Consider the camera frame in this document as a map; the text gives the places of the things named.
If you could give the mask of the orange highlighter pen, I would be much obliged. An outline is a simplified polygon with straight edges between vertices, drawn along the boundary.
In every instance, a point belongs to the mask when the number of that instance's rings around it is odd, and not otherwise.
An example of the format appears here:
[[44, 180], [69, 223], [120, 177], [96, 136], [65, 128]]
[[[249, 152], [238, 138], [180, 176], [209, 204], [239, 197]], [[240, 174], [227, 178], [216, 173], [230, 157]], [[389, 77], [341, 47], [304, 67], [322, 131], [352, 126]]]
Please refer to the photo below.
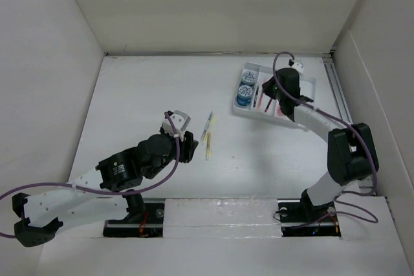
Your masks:
[[260, 108], [261, 108], [261, 103], [262, 103], [262, 100], [263, 100], [263, 96], [264, 96], [264, 84], [265, 83], [267, 83], [267, 81], [269, 80], [269, 78], [265, 78], [263, 81], [262, 81], [262, 84], [261, 84], [261, 91], [260, 91], [260, 96], [259, 96], [259, 100], [258, 100], [258, 103], [257, 103], [257, 108], [260, 110]]

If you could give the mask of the blue cleaning gel jar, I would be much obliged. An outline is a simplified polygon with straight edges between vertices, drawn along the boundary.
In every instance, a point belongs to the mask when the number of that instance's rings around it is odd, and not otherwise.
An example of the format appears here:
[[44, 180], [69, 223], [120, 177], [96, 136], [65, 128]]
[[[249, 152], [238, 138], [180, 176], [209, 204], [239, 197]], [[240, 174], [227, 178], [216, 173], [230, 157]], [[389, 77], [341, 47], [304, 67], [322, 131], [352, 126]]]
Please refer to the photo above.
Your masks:
[[241, 73], [240, 84], [253, 86], [256, 84], [258, 72], [250, 69], [243, 69]]
[[236, 103], [241, 107], [247, 107], [251, 104], [253, 95], [254, 90], [252, 86], [240, 84], [237, 89]]

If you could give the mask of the black gel pen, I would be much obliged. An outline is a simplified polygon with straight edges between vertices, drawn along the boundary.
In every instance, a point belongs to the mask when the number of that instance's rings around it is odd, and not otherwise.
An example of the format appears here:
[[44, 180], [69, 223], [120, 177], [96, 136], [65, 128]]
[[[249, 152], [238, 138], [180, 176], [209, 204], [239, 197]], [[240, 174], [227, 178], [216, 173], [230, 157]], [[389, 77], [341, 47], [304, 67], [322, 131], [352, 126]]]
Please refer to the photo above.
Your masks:
[[253, 108], [256, 108], [258, 94], [259, 94], [259, 86], [257, 86], [255, 89], [254, 101], [253, 101], [253, 106], [252, 106]]

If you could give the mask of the cream highlighter pen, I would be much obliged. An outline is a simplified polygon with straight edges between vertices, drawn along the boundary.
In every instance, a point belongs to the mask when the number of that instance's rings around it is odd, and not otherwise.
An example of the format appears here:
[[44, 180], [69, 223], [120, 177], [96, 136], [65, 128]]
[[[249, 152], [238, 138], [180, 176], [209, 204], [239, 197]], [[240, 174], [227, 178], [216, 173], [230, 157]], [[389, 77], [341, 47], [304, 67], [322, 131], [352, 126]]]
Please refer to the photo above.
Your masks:
[[211, 156], [211, 145], [212, 145], [212, 134], [210, 131], [206, 133], [204, 138], [204, 143], [206, 145], [205, 160], [209, 160]]

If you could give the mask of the yellow highlighter pen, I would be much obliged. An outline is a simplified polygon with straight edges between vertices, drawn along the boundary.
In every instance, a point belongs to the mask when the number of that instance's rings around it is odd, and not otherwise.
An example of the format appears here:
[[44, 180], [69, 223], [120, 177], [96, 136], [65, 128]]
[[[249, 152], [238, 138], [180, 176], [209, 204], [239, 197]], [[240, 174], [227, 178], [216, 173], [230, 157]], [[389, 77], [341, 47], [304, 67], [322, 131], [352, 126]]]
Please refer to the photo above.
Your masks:
[[214, 113], [211, 112], [210, 115], [209, 115], [209, 118], [206, 122], [206, 125], [204, 126], [204, 130], [203, 130], [203, 133], [202, 133], [202, 138], [201, 138], [202, 144], [204, 144], [205, 141], [206, 141], [206, 137], [207, 137], [207, 134], [210, 131], [210, 127], [212, 126], [213, 120], [214, 120]]

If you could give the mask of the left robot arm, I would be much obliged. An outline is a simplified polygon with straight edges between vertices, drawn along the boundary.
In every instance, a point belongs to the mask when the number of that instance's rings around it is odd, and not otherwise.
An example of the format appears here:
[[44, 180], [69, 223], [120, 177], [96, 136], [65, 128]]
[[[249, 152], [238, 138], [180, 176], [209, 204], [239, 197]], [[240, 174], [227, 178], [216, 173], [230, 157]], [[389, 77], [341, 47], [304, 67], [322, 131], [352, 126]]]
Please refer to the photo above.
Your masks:
[[138, 189], [143, 179], [153, 179], [171, 162], [190, 162], [198, 144], [189, 131], [183, 138], [161, 131], [102, 160], [69, 184], [40, 195], [14, 195], [12, 209], [19, 217], [15, 238], [31, 248], [84, 224], [103, 220], [143, 223], [148, 218]]

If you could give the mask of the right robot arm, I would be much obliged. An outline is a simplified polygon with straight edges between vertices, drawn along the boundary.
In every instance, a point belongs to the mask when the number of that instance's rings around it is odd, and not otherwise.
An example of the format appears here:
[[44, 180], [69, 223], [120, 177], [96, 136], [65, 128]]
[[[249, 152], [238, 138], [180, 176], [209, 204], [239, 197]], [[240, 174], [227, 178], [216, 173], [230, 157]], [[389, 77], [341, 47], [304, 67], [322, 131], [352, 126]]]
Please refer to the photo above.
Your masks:
[[292, 67], [274, 69], [273, 77], [263, 83], [263, 88], [266, 96], [279, 102], [290, 121], [305, 126], [327, 143], [327, 171], [302, 192], [300, 204], [292, 213], [308, 223], [335, 215], [332, 203], [351, 194], [348, 186], [375, 177], [379, 169], [369, 126], [346, 123], [313, 106], [312, 99], [301, 95], [300, 74]]

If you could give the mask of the blue highlighter pen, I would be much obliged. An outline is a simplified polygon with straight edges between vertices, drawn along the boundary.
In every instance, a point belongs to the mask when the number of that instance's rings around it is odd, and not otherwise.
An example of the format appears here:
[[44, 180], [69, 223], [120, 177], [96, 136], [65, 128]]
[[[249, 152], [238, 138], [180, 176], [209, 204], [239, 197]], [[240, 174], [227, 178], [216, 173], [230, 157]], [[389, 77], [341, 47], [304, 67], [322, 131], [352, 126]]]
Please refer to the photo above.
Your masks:
[[214, 117], [214, 112], [211, 111], [210, 114], [209, 114], [209, 117], [208, 117], [208, 119], [206, 121], [206, 124], [204, 126], [203, 132], [202, 132], [202, 136], [201, 136], [201, 142], [202, 143], [204, 143], [204, 138], [206, 136], [206, 133], [209, 131], [209, 128], [210, 128], [210, 126], [211, 126], [211, 124], [213, 122], [213, 117]]

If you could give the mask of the white compartment organizer tray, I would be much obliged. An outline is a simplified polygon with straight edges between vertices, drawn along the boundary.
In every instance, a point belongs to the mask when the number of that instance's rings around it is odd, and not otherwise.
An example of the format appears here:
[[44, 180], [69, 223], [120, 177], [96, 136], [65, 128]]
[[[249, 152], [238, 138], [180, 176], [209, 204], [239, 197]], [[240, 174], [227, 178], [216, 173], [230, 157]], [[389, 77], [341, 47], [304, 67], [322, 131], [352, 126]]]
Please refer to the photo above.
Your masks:
[[270, 67], [245, 63], [233, 102], [234, 114], [305, 131], [306, 127], [292, 122], [282, 113], [277, 100], [264, 95], [262, 84], [273, 79]]

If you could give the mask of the aluminium side rail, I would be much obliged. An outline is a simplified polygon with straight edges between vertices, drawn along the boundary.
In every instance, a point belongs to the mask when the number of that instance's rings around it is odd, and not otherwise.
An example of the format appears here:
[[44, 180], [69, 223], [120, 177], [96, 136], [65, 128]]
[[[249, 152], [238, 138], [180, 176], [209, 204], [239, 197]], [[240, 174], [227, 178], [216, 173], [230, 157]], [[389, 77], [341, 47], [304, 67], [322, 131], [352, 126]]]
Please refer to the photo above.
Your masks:
[[331, 178], [345, 187], [369, 177], [372, 188], [361, 195], [375, 195], [379, 163], [369, 126], [365, 123], [351, 124], [328, 113], [324, 115], [343, 126], [328, 133], [327, 168]]

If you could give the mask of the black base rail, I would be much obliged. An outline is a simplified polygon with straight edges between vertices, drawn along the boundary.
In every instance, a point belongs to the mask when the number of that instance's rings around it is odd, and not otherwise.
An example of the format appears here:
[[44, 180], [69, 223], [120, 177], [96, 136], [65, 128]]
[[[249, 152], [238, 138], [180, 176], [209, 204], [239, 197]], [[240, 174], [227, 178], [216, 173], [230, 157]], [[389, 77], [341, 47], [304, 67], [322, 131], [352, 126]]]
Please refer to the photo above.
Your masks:
[[317, 216], [309, 224], [296, 211], [298, 200], [275, 198], [198, 198], [146, 200], [146, 215], [136, 222], [108, 220], [105, 237], [276, 239], [340, 237], [337, 218]]

